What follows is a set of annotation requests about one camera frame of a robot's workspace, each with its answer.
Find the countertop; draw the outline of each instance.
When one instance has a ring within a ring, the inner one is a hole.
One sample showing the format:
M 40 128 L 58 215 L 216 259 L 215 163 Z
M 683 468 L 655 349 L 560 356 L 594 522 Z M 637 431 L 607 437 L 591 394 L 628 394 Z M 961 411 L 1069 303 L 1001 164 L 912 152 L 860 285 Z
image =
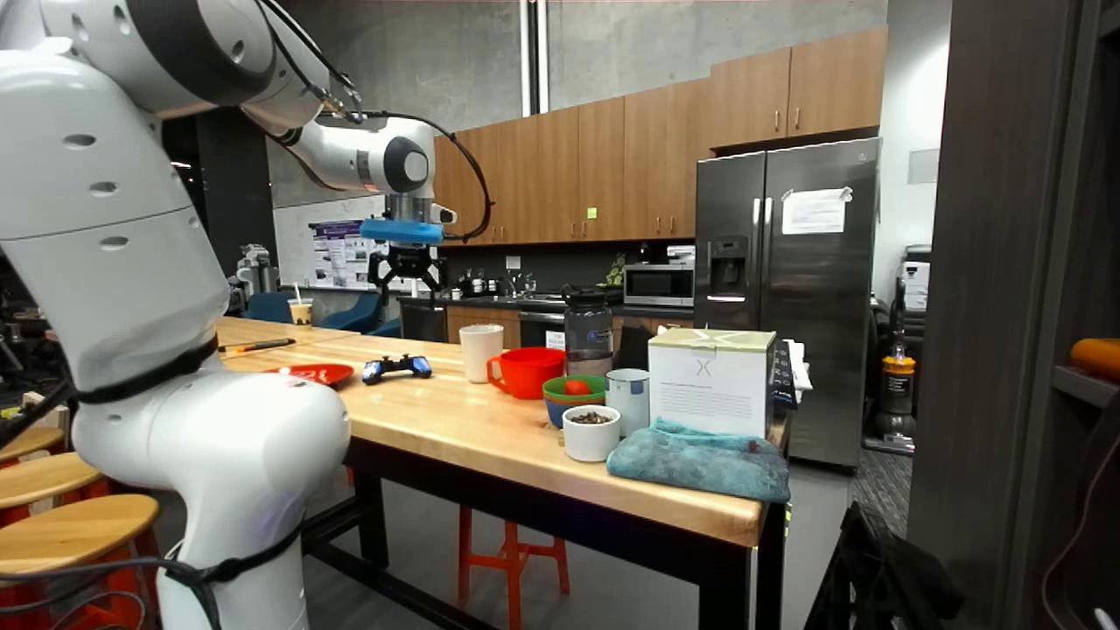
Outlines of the countertop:
M 565 311 L 565 296 L 494 296 L 494 298 L 413 298 L 413 296 L 397 296 L 399 303 L 438 303 L 438 306 L 460 306 L 460 310 L 520 310 L 520 311 Z M 635 319 L 695 319 L 695 310 L 657 310 L 657 306 L 613 306 L 613 315 L 635 315 Z
M 350 382 L 339 399 L 359 443 L 417 452 L 433 464 L 478 468 L 560 496 L 601 504 L 622 516 L 700 534 L 732 545 L 755 545 L 767 507 L 759 501 L 700 493 L 608 478 L 565 454 L 560 433 L 541 399 L 511 399 L 462 374 L 462 347 L 390 335 L 338 335 L 321 328 L 226 319 L 216 339 L 251 342 L 291 335 L 287 347 L 226 355 L 233 370 L 276 370 L 284 366 L 350 366 L 370 356 L 425 355 L 432 378 Z

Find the blue towel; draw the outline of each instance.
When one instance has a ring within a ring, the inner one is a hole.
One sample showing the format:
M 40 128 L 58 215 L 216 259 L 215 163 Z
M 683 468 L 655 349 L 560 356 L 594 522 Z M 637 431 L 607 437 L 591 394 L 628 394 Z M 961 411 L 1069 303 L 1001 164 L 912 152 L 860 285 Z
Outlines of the blue towel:
M 759 437 L 724 437 L 685 427 L 641 427 L 607 460 L 613 478 L 695 486 L 767 504 L 790 501 L 787 464 Z

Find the wooden table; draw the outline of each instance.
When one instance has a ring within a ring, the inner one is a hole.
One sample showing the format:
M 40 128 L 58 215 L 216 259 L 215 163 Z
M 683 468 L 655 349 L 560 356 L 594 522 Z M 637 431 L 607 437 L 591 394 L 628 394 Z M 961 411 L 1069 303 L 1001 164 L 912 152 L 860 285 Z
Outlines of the wooden table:
M 226 339 L 272 339 L 272 327 L 226 322 Z M 366 360 L 425 355 L 433 378 L 390 374 L 381 387 L 348 387 L 355 501 L 312 520 L 304 545 L 343 574 L 405 604 L 440 626 L 481 626 L 390 574 L 381 479 L 397 479 L 496 520 L 676 574 L 700 590 L 700 626 L 745 626 L 749 552 L 759 552 L 755 625 L 781 626 L 784 504 L 740 501 L 608 478 L 572 464 L 546 408 L 511 399 L 462 378 L 451 342 L 301 332 L 291 347 L 229 356 L 233 370 L 268 370 L 301 360 Z M 332 545 L 360 527 L 360 557 Z

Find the floor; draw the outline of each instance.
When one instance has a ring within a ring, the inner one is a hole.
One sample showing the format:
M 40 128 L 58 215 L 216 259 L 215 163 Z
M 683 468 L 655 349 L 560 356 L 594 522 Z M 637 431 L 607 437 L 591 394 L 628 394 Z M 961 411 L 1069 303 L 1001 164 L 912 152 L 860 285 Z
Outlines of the floor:
M 837 545 L 842 516 L 846 504 L 880 501 L 896 530 L 908 520 L 899 493 L 912 482 L 912 460 L 870 452 L 859 478 L 796 466 L 790 541 L 784 569 L 784 626 L 804 626 L 818 579 Z M 432 594 L 457 594 L 457 507 L 387 486 L 392 572 Z M 481 544 L 496 544 L 496 522 L 481 520 Z M 528 630 L 683 630 L 696 625 L 696 590 L 655 572 L 572 545 L 572 598 L 560 598 L 553 564 L 531 560 L 525 572 L 525 626 Z M 427 630 L 432 625 L 397 604 L 339 579 L 310 560 L 312 626 L 332 630 Z M 504 626 L 504 580 L 494 572 L 478 572 L 471 614 Z

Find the oven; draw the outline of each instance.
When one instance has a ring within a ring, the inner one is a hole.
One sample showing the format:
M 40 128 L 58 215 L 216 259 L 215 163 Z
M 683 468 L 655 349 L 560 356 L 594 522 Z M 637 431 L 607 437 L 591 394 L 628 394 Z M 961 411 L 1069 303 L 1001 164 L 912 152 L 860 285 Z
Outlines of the oven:
M 521 319 L 521 347 L 557 347 L 565 349 L 565 298 L 521 298 L 520 303 Z

